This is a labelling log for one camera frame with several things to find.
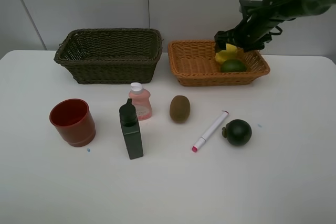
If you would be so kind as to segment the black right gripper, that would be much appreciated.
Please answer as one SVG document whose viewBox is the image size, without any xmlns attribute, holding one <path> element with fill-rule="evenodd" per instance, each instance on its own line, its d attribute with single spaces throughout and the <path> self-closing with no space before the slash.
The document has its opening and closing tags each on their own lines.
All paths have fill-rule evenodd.
<svg viewBox="0 0 336 224">
<path fill-rule="evenodd" d="M 264 43 L 271 41 L 269 32 L 273 29 L 273 21 L 253 14 L 244 18 L 235 28 L 218 31 L 215 35 L 215 52 L 226 50 L 226 44 L 241 48 L 244 52 L 264 49 Z"/>
</svg>

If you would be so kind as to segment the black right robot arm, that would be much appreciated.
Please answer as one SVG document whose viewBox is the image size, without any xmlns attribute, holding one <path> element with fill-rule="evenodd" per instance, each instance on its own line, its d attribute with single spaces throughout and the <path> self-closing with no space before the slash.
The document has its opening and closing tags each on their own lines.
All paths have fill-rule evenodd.
<svg viewBox="0 0 336 224">
<path fill-rule="evenodd" d="M 262 50 L 273 36 L 282 34 L 279 24 L 299 17 L 325 13 L 335 0 L 240 0 L 242 20 L 233 29 L 218 31 L 215 51 L 225 50 L 228 44 L 249 52 Z"/>
</svg>

